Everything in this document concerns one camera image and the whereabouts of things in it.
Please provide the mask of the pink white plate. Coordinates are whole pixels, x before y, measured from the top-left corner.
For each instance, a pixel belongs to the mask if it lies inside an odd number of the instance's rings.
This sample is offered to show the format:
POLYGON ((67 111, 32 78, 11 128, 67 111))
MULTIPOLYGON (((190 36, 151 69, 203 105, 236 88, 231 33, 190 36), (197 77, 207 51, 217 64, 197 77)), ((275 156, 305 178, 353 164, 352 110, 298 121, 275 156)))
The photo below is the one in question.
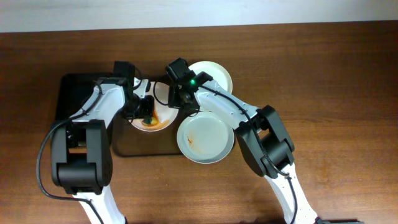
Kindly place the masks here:
MULTIPOLYGON (((156 86, 155 86, 155 94, 157 96, 157 98, 165 103, 168 100, 168 93, 169 93, 169 86, 161 83, 161 82, 157 82, 156 86)), ((159 121, 160 123, 156 126, 153 127, 147 127, 147 126, 143 126, 141 121, 143 119, 134 119, 132 120, 131 124, 141 130, 141 131, 148 131, 148 132, 154 132, 154 131, 160 131, 162 129, 165 129, 166 127, 170 126, 176 119, 177 115, 178 115, 178 109, 174 109, 174 108, 169 108, 168 106, 164 106, 162 104, 160 104, 155 98, 154 98, 154 109, 156 109, 157 115, 159 117, 159 121)))

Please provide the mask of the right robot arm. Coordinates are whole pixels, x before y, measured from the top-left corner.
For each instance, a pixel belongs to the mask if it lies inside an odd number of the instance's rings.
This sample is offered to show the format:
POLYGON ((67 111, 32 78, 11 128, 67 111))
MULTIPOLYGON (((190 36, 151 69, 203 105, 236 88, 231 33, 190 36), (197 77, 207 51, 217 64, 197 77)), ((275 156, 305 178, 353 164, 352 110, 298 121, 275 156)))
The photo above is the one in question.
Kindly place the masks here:
POLYGON ((165 68, 171 79, 169 106, 204 108, 233 129, 246 164, 274 191, 286 223, 319 223, 297 178, 295 146, 276 110, 247 104, 224 90, 206 72, 190 70, 183 58, 165 68))

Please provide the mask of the cream white plate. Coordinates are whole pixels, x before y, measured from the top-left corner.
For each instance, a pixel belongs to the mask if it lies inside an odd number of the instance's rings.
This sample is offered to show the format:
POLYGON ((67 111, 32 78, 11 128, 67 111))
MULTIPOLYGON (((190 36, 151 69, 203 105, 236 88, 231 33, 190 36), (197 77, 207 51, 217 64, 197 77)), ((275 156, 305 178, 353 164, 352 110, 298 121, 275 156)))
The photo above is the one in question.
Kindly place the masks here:
POLYGON ((228 71, 218 63, 211 61, 196 62, 189 66, 196 75, 200 72, 205 72, 213 77, 218 84, 228 93, 233 91, 233 81, 228 71))

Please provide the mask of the yellow green sponge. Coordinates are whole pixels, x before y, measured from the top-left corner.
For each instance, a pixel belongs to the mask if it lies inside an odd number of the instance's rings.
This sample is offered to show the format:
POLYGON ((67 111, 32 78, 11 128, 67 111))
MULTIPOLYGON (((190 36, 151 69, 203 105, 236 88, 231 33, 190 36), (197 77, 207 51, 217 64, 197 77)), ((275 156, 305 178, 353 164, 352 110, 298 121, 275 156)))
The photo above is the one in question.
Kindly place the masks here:
POLYGON ((159 121, 159 117, 157 115, 156 109, 153 110, 152 116, 148 117, 148 118, 144 118, 141 121, 143 126, 147 126, 147 127, 153 127, 156 126, 160 123, 159 121))

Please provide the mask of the pale blue plate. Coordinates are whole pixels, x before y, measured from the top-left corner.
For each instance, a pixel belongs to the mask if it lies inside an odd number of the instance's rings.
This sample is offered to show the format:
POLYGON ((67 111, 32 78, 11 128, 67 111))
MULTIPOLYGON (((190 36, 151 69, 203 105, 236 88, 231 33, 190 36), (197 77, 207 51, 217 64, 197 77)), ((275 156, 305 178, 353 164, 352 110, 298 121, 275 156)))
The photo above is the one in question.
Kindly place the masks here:
POLYGON ((177 131, 181 153, 193 162, 212 164, 224 159, 234 146, 234 131, 212 112, 185 118, 177 131))

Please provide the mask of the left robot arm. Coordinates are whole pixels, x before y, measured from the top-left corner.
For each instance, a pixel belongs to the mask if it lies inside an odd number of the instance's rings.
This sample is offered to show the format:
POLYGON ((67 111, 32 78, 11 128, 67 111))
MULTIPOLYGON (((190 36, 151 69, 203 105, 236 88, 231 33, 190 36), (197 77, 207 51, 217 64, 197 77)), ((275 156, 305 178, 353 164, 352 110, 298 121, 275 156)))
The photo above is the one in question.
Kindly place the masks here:
POLYGON ((116 61, 112 72, 69 73, 62 77, 51 139, 51 172, 56 186, 80 202, 92 223, 126 223, 111 191, 112 123, 148 118, 154 99, 150 83, 132 63, 116 61))

